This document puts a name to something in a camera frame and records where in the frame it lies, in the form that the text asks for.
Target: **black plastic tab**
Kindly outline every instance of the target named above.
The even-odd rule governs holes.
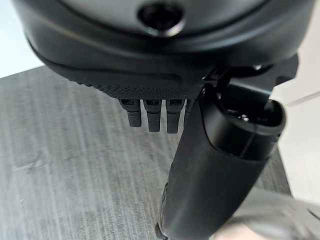
[[[160,132],[162,100],[143,100],[143,105],[148,117],[149,132]]]
[[[184,108],[185,99],[166,100],[166,131],[168,134],[176,134],[178,132],[180,112]]]
[[[186,122],[188,120],[189,114],[191,112],[192,107],[195,104],[195,100],[194,99],[188,99],[186,101],[186,105],[185,105],[185,112],[184,112],[184,122],[183,122],[183,127],[186,126]]]
[[[141,127],[140,100],[119,99],[121,107],[128,113],[130,127]]]

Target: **black plastic device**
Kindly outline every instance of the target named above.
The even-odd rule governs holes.
[[[119,99],[131,127],[184,131],[158,236],[205,240],[244,200],[285,126],[273,87],[295,77],[315,0],[12,0],[35,54]]]

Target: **gray metal surface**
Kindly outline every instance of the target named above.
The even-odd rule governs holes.
[[[45,66],[0,79],[0,240],[153,240],[182,132]],[[257,183],[288,192],[278,155]]]

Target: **white wall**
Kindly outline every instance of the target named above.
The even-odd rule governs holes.
[[[42,65],[28,46],[11,0],[0,0],[0,78]]]
[[[293,196],[320,205],[320,4],[299,49],[296,79],[277,86],[287,126],[279,143]]]

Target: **black cylindrical part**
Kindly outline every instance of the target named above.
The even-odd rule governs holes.
[[[255,184],[285,126],[275,101],[270,121],[250,122],[227,115],[211,94],[194,105],[171,165],[159,223],[170,240],[216,232]]]

